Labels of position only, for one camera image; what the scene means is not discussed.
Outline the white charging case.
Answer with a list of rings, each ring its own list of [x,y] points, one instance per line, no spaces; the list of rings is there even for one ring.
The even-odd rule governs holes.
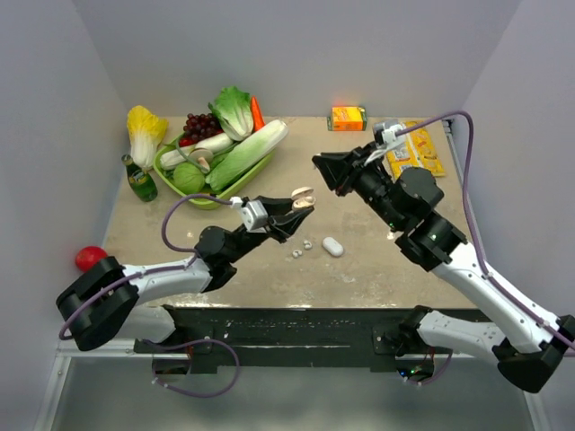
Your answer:
[[[323,238],[322,246],[331,256],[335,258],[341,257],[345,252],[344,247],[333,237]]]

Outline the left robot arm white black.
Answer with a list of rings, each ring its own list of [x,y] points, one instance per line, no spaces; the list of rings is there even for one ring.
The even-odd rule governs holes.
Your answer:
[[[234,264],[266,240],[286,242],[314,211],[314,198],[232,197],[222,205],[242,222],[233,231],[209,226],[198,242],[183,249],[185,259],[154,265],[122,265],[113,256],[97,261],[56,300],[64,323],[58,336],[91,351],[119,335],[141,305],[168,296],[223,287]]]

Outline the beige earbud charging case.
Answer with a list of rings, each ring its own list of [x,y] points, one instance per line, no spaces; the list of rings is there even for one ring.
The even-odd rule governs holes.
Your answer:
[[[316,202],[314,189],[311,187],[301,187],[291,193],[292,209],[299,210],[313,207]]]

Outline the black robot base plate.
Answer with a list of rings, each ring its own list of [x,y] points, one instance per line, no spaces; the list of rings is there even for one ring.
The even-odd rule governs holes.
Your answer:
[[[404,309],[168,308],[176,330],[139,354],[182,354],[194,374],[219,366],[367,368],[423,380],[441,350],[400,339]]]

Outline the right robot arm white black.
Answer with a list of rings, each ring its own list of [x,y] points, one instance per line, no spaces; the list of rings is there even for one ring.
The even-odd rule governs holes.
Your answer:
[[[312,161],[329,190],[339,197],[357,193],[400,234],[395,243],[411,263],[446,281],[488,319],[466,321],[417,306],[383,338],[397,356],[442,347],[480,358],[520,390],[540,392],[572,345],[573,316],[545,311],[481,264],[464,233],[436,211],[444,193],[430,171],[410,167],[394,180],[367,155],[357,147]]]

